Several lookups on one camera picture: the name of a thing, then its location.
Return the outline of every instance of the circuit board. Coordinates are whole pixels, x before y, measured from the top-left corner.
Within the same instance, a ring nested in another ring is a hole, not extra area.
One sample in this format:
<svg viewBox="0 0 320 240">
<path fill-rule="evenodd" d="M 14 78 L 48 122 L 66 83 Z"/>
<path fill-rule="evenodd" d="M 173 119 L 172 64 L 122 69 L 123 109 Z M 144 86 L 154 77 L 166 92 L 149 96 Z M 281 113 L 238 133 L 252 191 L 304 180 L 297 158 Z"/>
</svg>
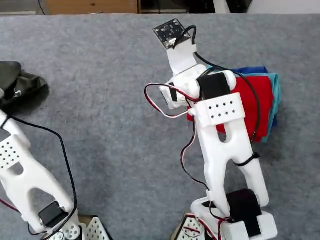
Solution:
<svg viewBox="0 0 320 240">
<path fill-rule="evenodd" d="M 179 37 L 185 30 L 184 26 L 179 22 L 177 18 L 166 22 L 153 29 L 153 32 L 160 40 L 165 49 L 170 49 L 174 46 L 177 37 Z M 183 35 L 179 43 L 190 39 L 191 36 L 189 33 Z"/>
</svg>

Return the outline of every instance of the wooden cabinet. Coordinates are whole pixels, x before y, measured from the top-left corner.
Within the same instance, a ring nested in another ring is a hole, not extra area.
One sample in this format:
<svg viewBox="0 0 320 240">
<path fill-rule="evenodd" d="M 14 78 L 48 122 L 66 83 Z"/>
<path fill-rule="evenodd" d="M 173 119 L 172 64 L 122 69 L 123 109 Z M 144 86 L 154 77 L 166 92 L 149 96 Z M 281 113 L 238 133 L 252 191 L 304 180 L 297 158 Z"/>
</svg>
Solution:
<svg viewBox="0 0 320 240">
<path fill-rule="evenodd" d="M 139 0 L 46 0 L 51 15 L 76 14 L 137 14 Z"/>
</svg>

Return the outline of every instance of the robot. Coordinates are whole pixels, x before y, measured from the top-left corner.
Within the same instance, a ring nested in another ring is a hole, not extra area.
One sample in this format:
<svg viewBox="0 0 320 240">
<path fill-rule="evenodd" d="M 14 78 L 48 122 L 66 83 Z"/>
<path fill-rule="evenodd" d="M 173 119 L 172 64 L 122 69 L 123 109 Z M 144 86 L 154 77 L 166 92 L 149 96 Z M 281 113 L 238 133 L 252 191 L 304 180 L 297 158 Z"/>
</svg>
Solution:
<svg viewBox="0 0 320 240">
<path fill-rule="evenodd" d="M 8 138 L 0 142 L 0 180 L 14 206 L 3 200 L 1 202 L 21 214 L 22 219 L 28 223 L 30 234 L 43 233 L 42 240 L 111 240 L 98 217 L 83 216 L 80 221 L 76 190 L 67 158 L 74 202 L 55 177 L 34 159 L 29 152 L 31 144 L 14 119 L 25 123 L 9 117 L 0 110 L 1 128 L 10 133 Z M 45 129 L 30 123 L 28 125 Z M 64 156 L 67 157 L 63 141 L 61 144 Z M 23 168 L 23 172 L 15 171 L 15 165 L 18 164 Z M 32 189 L 48 193 L 54 197 L 55 201 L 37 212 L 32 203 Z"/>
<path fill-rule="evenodd" d="M 210 71 L 197 63 L 195 32 L 191 37 L 190 29 L 173 19 L 153 30 L 166 49 L 173 77 L 166 84 L 150 83 L 145 88 L 147 100 L 166 117 L 175 118 L 186 113 L 194 117 L 204 158 L 206 197 L 191 204 L 192 214 L 185 216 L 171 239 L 273 239 L 278 234 L 274 217 L 261 210 L 269 204 L 269 195 L 260 156 L 252 149 L 240 94 L 231 93 L 237 84 L 236 77 L 226 68 Z M 148 95 L 147 88 L 155 85 L 159 86 L 169 109 L 186 106 L 190 109 L 175 116 L 165 114 Z M 224 124 L 226 130 L 224 142 L 219 139 L 216 128 L 220 124 Z M 224 180 L 230 160 L 244 174 L 247 189 L 226 194 Z M 196 229 L 190 228 L 192 219 L 198 220 Z"/>
</svg>

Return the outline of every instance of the red cloth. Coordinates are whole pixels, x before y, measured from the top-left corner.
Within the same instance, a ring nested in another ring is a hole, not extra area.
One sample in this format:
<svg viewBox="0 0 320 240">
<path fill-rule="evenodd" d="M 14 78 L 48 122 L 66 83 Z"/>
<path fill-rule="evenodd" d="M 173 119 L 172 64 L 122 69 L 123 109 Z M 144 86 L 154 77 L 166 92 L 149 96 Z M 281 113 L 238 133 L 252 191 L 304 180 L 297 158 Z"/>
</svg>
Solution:
<svg viewBox="0 0 320 240">
<path fill-rule="evenodd" d="M 254 87 L 260 101 L 261 121 L 260 127 L 254 138 L 255 142 L 260 142 L 263 137 L 268 135 L 269 114 L 274 101 L 272 84 L 269 77 L 267 76 L 247 76 L 246 78 Z M 251 138 L 255 131 L 258 120 L 258 106 L 256 97 L 252 92 L 250 86 L 241 77 L 236 78 L 236 87 L 232 91 L 232 93 L 240 93 L 243 108 L 245 111 L 244 122 L 249 137 Z M 191 115 L 188 115 L 187 119 L 192 122 L 194 121 L 194 118 Z M 219 132 L 226 133 L 223 124 L 216 126 L 216 128 Z"/>
</svg>

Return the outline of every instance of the wire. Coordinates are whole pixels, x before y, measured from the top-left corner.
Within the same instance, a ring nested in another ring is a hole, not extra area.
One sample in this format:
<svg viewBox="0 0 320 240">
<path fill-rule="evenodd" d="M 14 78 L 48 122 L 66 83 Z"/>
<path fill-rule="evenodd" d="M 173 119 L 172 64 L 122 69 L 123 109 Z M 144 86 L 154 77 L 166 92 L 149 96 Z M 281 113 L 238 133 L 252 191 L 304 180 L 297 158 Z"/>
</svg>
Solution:
<svg viewBox="0 0 320 240">
<path fill-rule="evenodd" d="M 68 174 L 69 174 L 69 178 L 70 178 L 70 182 L 71 182 L 71 187 L 72 187 L 72 193 L 73 193 L 73 201 L 74 201 L 74 207 L 73 207 L 73 210 L 71 211 L 71 213 L 69 214 L 69 216 L 66 218 L 66 220 L 59 226 L 57 227 L 57 229 L 55 231 L 53 231 L 53 233 L 51 233 L 49 236 L 47 237 L 42 237 L 41 240 L 48 240 L 50 239 L 52 236 L 54 236 L 56 233 L 59 233 L 59 231 L 64 227 L 64 225 L 66 225 L 66 223 L 72 218 L 72 216 L 75 214 L 76 210 L 77 210 L 77 207 L 78 207 L 78 200 L 77 200 L 77 192 L 76 192 L 76 186 L 75 186 L 75 182 L 74 182 L 74 177 L 72 175 L 72 172 L 71 172 L 71 168 L 70 168 L 70 164 L 69 164 L 69 161 L 68 161 L 68 157 L 67 157 L 67 152 L 66 152 L 66 147 L 65 147 L 65 144 L 64 144 L 64 141 L 62 139 L 62 137 L 60 136 L 59 133 L 47 128 L 47 127 L 44 127 L 44 126 L 39 126 L 39 125 L 36 125 L 36 124 L 32 124 L 32 123 L 29 123 L 27 121 L 24 121 L 24 120 L 21 120 L 17 117 L 14 117 L 14 116 L 11 116 L 11 118 L 21 124 L 24 124 L 24 125 L 27 125 L 27 126 L 30 126 L 30 127 L 34 127 L 34 128 L 37 128 L 37 129 L 42 129 L 42 130 L 45 130 L 45 131 L 48 131 L 54 135 L 56 135 L 59 140 L 60 140 L 60 143 L 61 143 L 61 147 L 62 147 L 62 151 L 63 151 L 63 156 L 64 156 L 64 160 L 65 160 L 65 164 L 66 164 L 66 168 L 67 168 L 67 171 L 68 171 Z"/>
<path fill-rule="evenodd" d="M 182 37 L 188 33 L 190 30 L 193 30 L 193 33 L 192 33 L 192 39 L 191 39 L 191 42 L 192 44 L 196 44 L 196 35 L 197 35 L 197 27 L 195 25 L 191 25 L 189 27 L 187 27 L 175 40 L 174 42 L 174 45 L 173 45 L 173 49 L 176 48 L 176 46 L 179 44 L 179 42 L 181 41 Z M 248 86 L 250 87 L 252 93 L 254 94 L 254 97 L 256 99 L 256 105 L 257 105 L 257 121 L 256 121 L 256 125 L 255 125 L 255 128 L 254 128 L 254 132 L 252 134 L 252 137 L 251 137 L 251 143 L 253 143 L 255 137 L 256 137 L 256 134 L 258 132 L 258 129 L 260 127 L 260 123 L 261 123 L 261 105 L 260 105 L 260 99 L 259 99 L 259 96 L 257 94 L 257 91 L 255 90 L 254 86 L 251 84 L 251 82 L 243 75 L 241 74 L 240 72 L 236 72 L 236 71 L 233 71 L 232 69 L 229 69 L 229 68 L 226 68 L 226 67 L 223 67 L 223 66 L 219 66 L 219 65 L 216 65 L 216 64 L 213 64 L 211 62 L 209 62 L 208 60 L 204 59 L 199 53 L 195 52 L 194 55 L 200 59 L 201 61 L 203 61 L 205 64 L 207 65 L 210 65 L 213 67 L 213 69 L 211 70 L 211 72 L 213 72 L 214 70 L 228 70 L 228 71 L 231 71 L 233 74 L 235 75 L 238 75 L 239 77 L 241 77 L 247 84 Z"/>
<path fill-rule="evenodd" d="M 43 15 L 46 15 L 46 13 L 45 13 L 45 11 L 44 11 L 44 9 L 43 9 L 42 5 L 41 5 L 40 0 L 38 0 L 38 4 L 39 4 L 39 7 L 40 7 L 40 9 L 41 9 L 42 14 L 43 14 Z"/>
<path fill-rule="evenodd" d="M 64 240 L 64 239 L 65 239 L 65 234 L 64 234 L 62 231 L 58 231 L 58 233 L 61 233 L 61 234 L 62 234 L 61 240 Z"/>
<path fill-rule="evenodd" d="M 183 95 L 186 99 L 189 99 L 190 101 L 193 101 L 193 102 L 198 102 L 200 99 L 199 98 L 193 98 L 191 96 L 189 96 L 188 94 L 186 94 L 184 91 L 182 91 L 181 89 L 175 87 L 175 86 L 172 86 L 172 85 L 169 85 L 169 84 L 160 84 L 160 83 L 149 83 L 145 86 L 144 88 L 144 95 L 145 95 L 145 98 L 147 99 L 147 101 L 157 110 L 159 111 L 160 113 L 162 113 L 166 118 L 170 118 L 170 119 L 176 119 L 176 118 L 179 118 L 185 114 L 188 113 L 188 110 L 187 111 L 184 111 L 182 113 L 179 113 L 177 115 L 169 115 L 169 114 L 166 114 L 152 99 L 151 97 L 149 96 L 148 94 L 148 88 L 151 87 L 151 86 L 163 86 L 163 87 L 167 87 L 167 88 L 170 88 L 170 89 L 174 89 L 176 90 L 178 93 L 180 93 L 181 95 Z"/>
<path fill-rule="evenodd" d="M 18 209 L 16 209 L 14 206 L 12 206 L 11 204 L 7 203 L 6 201 L 2 200 L 0 198 L 0 203 L 2 203 L 3 205 L 7 206 L 8 208 L 10 208 L 11 210 L 20 213 Z"/>
<path fill-rule="evenodd" d="M 214 240 L 218 240 L 216 238 L 215 234 L 213 233 L 213 231 L 211 231 L 210 227 L 201 218 L 196 217 L 196 215 L 194 215 L 194 214 L 186 214 L 186 217 L 196 219 L 202 226 L 204 226 L 204 229 L 211 235 L 211 237 Z"/>
<path fill-rule="evenodd" d="M 176 46 L 179 44 L 181 39 L 184 37 L 185 34 L 189 34 L 189 31 L 193 29 L 193 34 L 192 34 L 192 45 L 196 43 L 196 35 L 197 35 L 197 27 L 195 25 L 188 26 L 175 40 L 172 49 L 175 49 Z"/>
<path fill-rule="evenodd" d="M 186 229 L 186 230 L 189 230 L 191 232 L 196 232 L 197 234 L 200 234 L 201 232 L 197 229 L 194 229 L 192 227 L 188 227 L 188 226 L 185 226 L 183 229 Z"/>
<path fill-rule="evenodd" d="M 194 178 L 186 169 L 186 166 L 185 166 L 185 153 L 187 151 L 188 148 L 190 148 L 192 146 L 192 144 L 194 144 L 195 140 L 196 140 L 196 137 L 197 137 L 197 130 L 196 130 L 196 123 L 193 122 L 193 131 L 192 131 L 192 137 L 190 139 L 190 141 L 188 142 L 188 144 L 182 149 L 181 151 L 181 154 L 180 154 L 180 162 L 181 162 L 181 166 L 182 166 L 182 169 L 184 170 L 184 172 L 186 174 L 188 174 L 188 176 L 195 182 L 199 183 L 199 184 L 202 184 L 206 187 L 206 189 L 209 190 L 207 184 L 205 184 L 203 181 L 200 181 L 200 180 L 197 180 L 196 178 Z"/>
</svg>

